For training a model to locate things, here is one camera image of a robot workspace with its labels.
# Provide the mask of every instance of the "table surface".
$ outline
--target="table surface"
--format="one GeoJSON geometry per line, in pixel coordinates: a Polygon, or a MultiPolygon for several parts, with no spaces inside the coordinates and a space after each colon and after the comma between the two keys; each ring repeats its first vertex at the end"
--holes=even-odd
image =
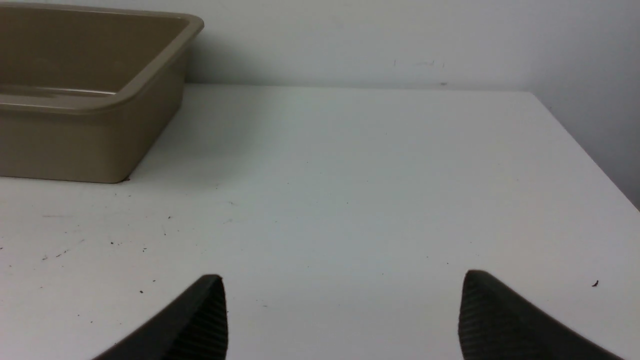
{"type": "Polygon", "coordinates": [[[220,274],[228,359],[460,359],[473,268],[640,357],[639,234],[528,93],[191,85],[130,181],[0,179],[0,358],[89,359],[220,274]]]}

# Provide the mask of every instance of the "plastic tub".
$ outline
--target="plastic tub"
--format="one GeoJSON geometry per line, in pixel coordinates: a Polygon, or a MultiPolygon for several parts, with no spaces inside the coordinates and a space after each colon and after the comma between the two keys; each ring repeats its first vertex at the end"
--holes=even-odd
{"type": "Polygon", "coordinates": [[[125,179],[180,107],[185,14],[0,3],[0,176],[125,179]]]}

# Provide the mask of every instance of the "white table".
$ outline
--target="white table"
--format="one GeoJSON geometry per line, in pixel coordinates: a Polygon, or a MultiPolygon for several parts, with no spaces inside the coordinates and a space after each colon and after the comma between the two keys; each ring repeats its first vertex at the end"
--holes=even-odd
{"type": "Polygon", "coordinates": [[[231,360],[459,359],[471,268],[638,358],[639,234],[531,94],[189,86],[128,182],[0,179],[0,358],[89,359],[214,273],[231,360]]]}

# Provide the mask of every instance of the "white wall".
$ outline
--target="white wall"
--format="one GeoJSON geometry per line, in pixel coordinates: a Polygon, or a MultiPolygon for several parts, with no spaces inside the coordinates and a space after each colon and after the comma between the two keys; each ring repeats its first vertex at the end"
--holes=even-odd
{"type": "Polygon", "coordinates": [[[189,78],[533,91],[640,206],[639,0],[52,0],[188,12],[189,78]]]}

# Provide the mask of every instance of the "ribbed texture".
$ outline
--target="ribbed texture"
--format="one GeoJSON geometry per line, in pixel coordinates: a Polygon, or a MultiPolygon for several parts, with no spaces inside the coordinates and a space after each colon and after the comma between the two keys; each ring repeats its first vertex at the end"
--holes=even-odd
{"type": "Polygon", "coordinates": [[[225,290],[222,282],[216,281],[163,359],[222,360],[227,355],[227,344],[225,290]]]}
{"type": "Polygon", "coordinates": [[[458,336],[465,360],[553,359],[514,314],[468,277],[462,290],[458,336]]]}

